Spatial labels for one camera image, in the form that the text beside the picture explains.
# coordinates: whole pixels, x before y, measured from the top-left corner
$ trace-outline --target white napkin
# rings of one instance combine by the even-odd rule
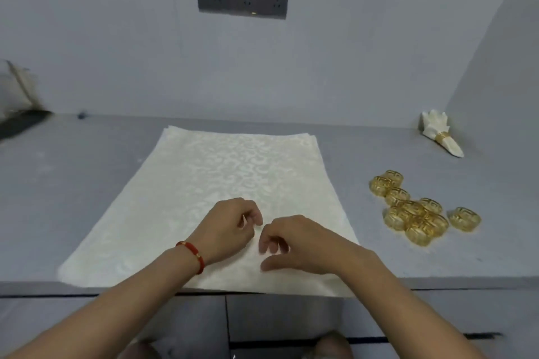
[[[193,132],[169,126],[103,217],[58,269],[61,281],[110,287],[185,240],[219,200],[256,201],[264,223],[303,214],[357,243],[330,183],[316,138]],[[185,287],[223,291],[351,296],[334,275],[269,273],[258,252],[261,228],[246,249],[206,267]]]

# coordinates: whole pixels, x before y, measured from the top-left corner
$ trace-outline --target red bracelet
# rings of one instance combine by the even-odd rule
[[[202,274],[202,272],[204,271],[204,267],[206,267],[206,265],[204,264],[204,260],[202,260],[202,256],[199,254],[197,247],[185,241],[178,242],[178,244],[176,244],[176,247],[178,247],[179,245],[184,245],[185,247],[187,247],[188,250],[192,252],[196,258],[198,258],[198,262],[200,263],[200,270],[198,271],[197,275]]]

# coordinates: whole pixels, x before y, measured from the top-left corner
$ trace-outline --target leg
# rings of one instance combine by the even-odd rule
[[[314,347],[314,357],[331,357],[339,359],[354,359],[352,348],[344,336],[332,331],[320,338]]]
[[[118,359],[161,359],[161,357],[150,344],[137,342],[129,345]]]

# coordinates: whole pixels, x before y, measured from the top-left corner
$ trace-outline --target white wall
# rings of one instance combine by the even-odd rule
[[[504,0],[447,111],[472,143],[539,199],[539,0]]]
[[[57,112],[413,126],[443,108],[502,0],[0,0],[0,56]]]

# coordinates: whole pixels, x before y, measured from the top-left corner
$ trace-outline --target countertop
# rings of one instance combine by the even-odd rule
[[[138,170],[163,128],[296,134],[318,139],[329,178],[361,245],[374,250],[411,288],[512,288],[539,282],[536,199],[508,182],[488,157],[463,147],[454,158],[416,130],[191,119],[53,116],[0,142],[0,294],[84,294],[56,279],[75,250]],[[386,169],[404,175],[412,197],[444,209],[465,206],[483,222],[474,233],[450,228],[429,247],[411,244],[382,221],[383,199],[368,182]]]

